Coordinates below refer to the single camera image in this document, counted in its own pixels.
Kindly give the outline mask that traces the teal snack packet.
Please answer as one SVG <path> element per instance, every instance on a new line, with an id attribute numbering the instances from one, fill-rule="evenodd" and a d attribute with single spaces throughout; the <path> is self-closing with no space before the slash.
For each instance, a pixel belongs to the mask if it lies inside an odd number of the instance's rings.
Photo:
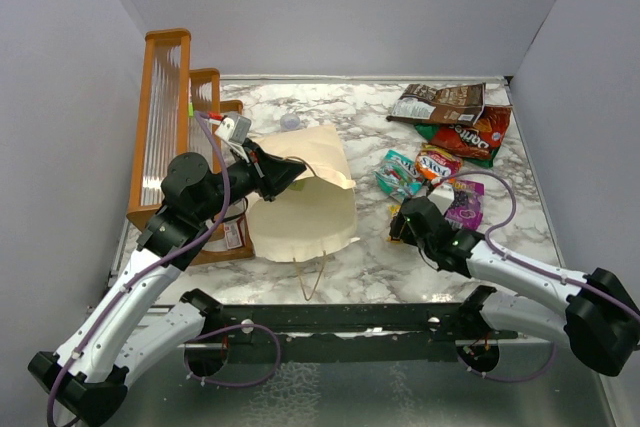
<path id="1" fill-rule="evenodd" d="M 379 188 L 400 204 L 415 196 L 425 182 L 414 162 L 394 150 L 386 153 L 374 176 Z"/>

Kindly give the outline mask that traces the beige paper bag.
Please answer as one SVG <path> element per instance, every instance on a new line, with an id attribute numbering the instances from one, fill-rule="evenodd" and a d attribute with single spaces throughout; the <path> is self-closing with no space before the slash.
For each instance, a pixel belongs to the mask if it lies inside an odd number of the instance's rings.
<path id="1" fill-rule="evenodd" d="M 247 211 L 255 255 L 295 267 L 357 240 L 356 182 L 336 127 L 326 124 L 256 139 L 268 153 L 301 164 L 294 183 L 267 202 L 252 194 Z"/>

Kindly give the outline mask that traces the magenta snack packet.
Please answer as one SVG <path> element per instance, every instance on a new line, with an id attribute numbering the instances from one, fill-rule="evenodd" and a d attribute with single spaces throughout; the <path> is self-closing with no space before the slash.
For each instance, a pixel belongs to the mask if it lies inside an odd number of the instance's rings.
<path id="1" fill-rule="evenodd" d="M 483 220 L 485 187 L 470 180 L 453 182 L 454 200 L 445 213 L 445 219 L 454 228 L 476 230 Z"/>

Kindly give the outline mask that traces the orange snack packet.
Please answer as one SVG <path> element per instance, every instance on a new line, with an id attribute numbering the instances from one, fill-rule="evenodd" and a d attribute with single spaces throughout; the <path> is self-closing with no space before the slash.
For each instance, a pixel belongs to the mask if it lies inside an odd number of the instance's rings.
<path id="1" fill-rule="evenodd" d="M 415 159 L 416 170 L 426 181 L 454 175 L 461 170 L 463 164 L 460 157 L 428 143 L 421 145 Z"/>

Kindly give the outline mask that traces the green crisps bag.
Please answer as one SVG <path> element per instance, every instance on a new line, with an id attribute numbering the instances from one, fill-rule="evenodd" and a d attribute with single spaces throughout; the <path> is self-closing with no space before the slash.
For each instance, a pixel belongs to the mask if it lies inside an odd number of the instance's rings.
<path id="1" fill-rule="evenodd" d="M 415 129 L 428 144 L 484 168 L 493 166 L 505 136 L 503 130 L 481 131 L 458 124 L 423 124 Z"/>

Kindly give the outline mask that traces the red snack packet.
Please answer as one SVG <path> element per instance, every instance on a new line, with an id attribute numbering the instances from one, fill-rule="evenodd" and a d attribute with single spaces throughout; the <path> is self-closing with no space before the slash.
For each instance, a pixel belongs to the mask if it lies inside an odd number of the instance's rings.
<path id="1" fill-rule="evenodd" d="M 442 125 L 428 142 L 460 158 L 491 164 L 507 133 L 511 114 L 511 106 L 487 106 L 474 125 Z"/>

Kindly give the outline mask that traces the brown snack packet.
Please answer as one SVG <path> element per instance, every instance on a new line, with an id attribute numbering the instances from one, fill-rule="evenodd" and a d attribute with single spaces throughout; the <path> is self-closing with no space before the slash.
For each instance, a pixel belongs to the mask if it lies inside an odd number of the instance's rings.
<path id="1" fill-rule="evenodd" d="M 410 84 L 386 119 L 412 125 L 474 125 L 485 110 L 485 84 L 435 88 Z"/>

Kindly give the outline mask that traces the yellow candy packet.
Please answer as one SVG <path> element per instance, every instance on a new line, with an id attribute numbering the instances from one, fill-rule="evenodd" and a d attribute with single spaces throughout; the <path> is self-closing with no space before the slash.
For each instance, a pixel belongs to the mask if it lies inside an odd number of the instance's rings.
<path id="1" fill-rule="evenodd" d="M 387 240 L 389 242 L 400 242 L 403 222 L 398 219 L 400 205 L 392 205 L 389 207 L 390 223 Z"/>

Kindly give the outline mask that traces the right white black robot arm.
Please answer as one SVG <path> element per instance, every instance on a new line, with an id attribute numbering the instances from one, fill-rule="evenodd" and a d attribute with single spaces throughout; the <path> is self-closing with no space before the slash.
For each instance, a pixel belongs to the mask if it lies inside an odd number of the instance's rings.
<path id="1" fill-rule="evenodd" d="M 479 232 L 451 226 L 427 197 L 406 200 L 390 237 L 417 247 L 437 270 L 488 281 L 497 289 L 459 314 L 461 330 L 481 338 L 513 331 L 568 348 L 591 370 L 619 375 L 639 345 L 639 308 L 619 278 L 519 257 Z"/>

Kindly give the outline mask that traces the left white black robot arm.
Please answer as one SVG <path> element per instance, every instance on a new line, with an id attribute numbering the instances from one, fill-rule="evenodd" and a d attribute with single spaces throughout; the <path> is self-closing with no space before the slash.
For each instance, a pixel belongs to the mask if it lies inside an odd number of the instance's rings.
<path id="1" fill-rule="evenodd" d="M 251 193 L 272 201 L 307 169 L 251 140 L 234 156 L 235 163 L 218 173 L 199 153 L 175 157 L 161 183 L 161 207 L 115 284 L 66 342 L 34 355 L 28 370 L 49 394 L 48 425 L 55 423 L 55 405 L 71 412 L 75 422 L 103 425 L 130 387 L 167 353 L 193 338 L 206 342 L 218 335 L 220 316 L 191 302 L 180 303 L 144 330 L 137 327 L 199 254 L 231 204 Z"/>

